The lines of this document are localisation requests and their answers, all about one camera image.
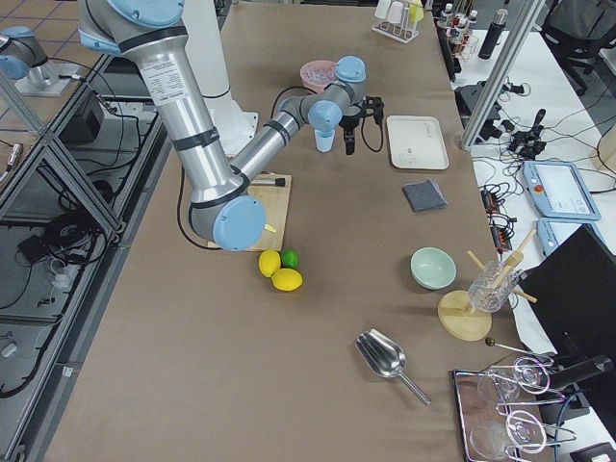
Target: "light green bowl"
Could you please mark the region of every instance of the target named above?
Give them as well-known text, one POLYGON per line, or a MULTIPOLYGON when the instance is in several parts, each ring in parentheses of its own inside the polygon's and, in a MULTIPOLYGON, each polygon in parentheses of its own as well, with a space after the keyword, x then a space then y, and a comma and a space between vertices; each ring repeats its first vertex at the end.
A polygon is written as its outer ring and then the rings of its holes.
POLYGON ((443 289, 455 279, 455 263, 440 248, 424 247, 411 257, 411 274, 427 289, 443 289))

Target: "computer monitor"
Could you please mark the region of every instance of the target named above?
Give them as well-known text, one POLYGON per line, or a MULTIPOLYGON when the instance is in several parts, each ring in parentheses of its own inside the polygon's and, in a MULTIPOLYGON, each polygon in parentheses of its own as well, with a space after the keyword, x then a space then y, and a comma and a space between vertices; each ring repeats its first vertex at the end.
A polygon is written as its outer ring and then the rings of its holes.
MULTIPOLYGON (((565 367, 598 355, 616 361, 616 257, 582 225, 520 286, 565 367)), ((616 371, 583 380, 582 392, 616 438, 616 371)))

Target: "label on robot arm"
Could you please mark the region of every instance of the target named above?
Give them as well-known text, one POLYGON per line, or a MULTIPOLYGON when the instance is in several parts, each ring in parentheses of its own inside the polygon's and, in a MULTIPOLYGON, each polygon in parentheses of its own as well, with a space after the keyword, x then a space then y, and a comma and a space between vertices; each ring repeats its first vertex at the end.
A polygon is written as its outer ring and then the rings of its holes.
POLYGON ((173 57, 145 67, 141 70, 141 76, 156 106, 163 106, 189 95, 182 72, 173 57))

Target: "white tray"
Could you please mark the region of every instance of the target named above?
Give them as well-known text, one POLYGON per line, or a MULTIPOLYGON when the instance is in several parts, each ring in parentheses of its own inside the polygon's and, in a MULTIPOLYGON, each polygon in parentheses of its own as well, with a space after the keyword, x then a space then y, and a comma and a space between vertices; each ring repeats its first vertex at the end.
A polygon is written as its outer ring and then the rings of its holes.
POLYGON ((441 126, 436 118, 390 115, 387 133, 394 167, 432 170, 449 167, 441 126))

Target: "black chair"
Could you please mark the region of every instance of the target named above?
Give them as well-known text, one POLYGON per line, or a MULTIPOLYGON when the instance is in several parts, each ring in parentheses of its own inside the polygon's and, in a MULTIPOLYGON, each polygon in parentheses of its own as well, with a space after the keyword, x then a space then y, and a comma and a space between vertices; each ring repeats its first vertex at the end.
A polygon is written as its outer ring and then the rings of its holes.
POLYGON ((552 0, 541 28, 543 40, 582 96, 588 86, 576 67, 590 74, 602 60, 599 52, 616 46, 616 0, 552 0))

